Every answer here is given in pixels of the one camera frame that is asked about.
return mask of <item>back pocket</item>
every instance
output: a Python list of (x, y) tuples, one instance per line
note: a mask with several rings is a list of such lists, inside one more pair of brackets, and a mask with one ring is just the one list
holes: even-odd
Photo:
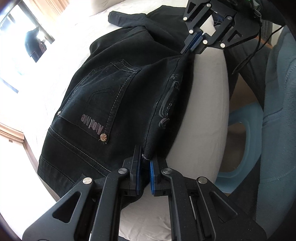
[(124, 93), (139, 71), (125, 60), (94, 69), (76, 86), (59, 116), (107, 143)]

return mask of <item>mattress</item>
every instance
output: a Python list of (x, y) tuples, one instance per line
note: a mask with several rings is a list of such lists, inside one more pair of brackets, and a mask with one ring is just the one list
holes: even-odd
[[(149, 13), (162, 5), (186, 4), (187, 0), (126, 0), (65, 29), (36, 63), (34, 73), (25, 76), (25, 86), (19, 92), (22, 130), (37, 160), (72, 76), (89, 57), (90, 44), (119, 28), (108, 23), (109, 12)], [(212, 18), (202, 29), (213, 34)], [(223, 52), (208, 48), (195, 58), (189, 103), (167, 158), (170, 167), (190, 178), (206, 176), (215, 181), (226, 142), (228, 103)], [(170, 240), (167, 197), (153, 197), (147, 187), (140, 200), (122, 210), (119, 234), (132, 241)]]

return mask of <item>silver rivet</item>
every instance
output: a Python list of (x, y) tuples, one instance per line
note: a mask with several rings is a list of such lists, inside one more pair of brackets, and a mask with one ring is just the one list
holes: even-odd
[(101, 134), (100, 139), (102, 142), (105, 142), (107, 140), (107, 135), (105, 133)]
[(163, 173), (164, 174), (171, 174), (173, 172), (173, 170), (171, 168), (165, 168), (163, 169)]
[(198, 179), (198, 182), (199, 182), (200, 184), (206, 184), (206, 183), (207, 183), (207, 179), (206, 179), (205, 177), (200, 177), (200, 178)]
[(126, 174), (127, 172), (128, 172), (128, 170), (124, 167), (118, 169), (119, 174)]
[(92, 179), (90, 177), (86, 177), (82, 181), (84, 184), (90, 184), (92, 182)]

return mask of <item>gold button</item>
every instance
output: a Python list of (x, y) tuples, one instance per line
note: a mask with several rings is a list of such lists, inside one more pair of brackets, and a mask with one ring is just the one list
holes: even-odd
[(107, 135), (105, 133), (100, 135), (101, 141), (105, 142), (107, 140)]

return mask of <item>white bed sheet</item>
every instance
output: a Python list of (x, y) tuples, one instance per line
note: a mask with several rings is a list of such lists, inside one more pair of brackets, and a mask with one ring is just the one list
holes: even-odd
[[(109, 12), (149, 13), (161, 5), (186, 7), (186, 4), (187, 0), (126, 0), (65, 30), (56, 39), (20, 91), (24, 104), (22, 129), (37, 159), (72, 76), (89, 57), (90, 44), (118, 29), (108, 23)], [(202, 28), (212, 34), (215, 31), (212, 19)], [(228, 122), (228, 81), (223, 52), (206, 49), (196, 56), (194, 68), (189, 104), (167, 162), (184, 176), (203, 175), (214, 182), (224, 152)], [(167, 198), (153, 197), (147, 187), (139, 201), (122, 211), (120, 235), (132, 241), (169, 240), (168, 214)]]

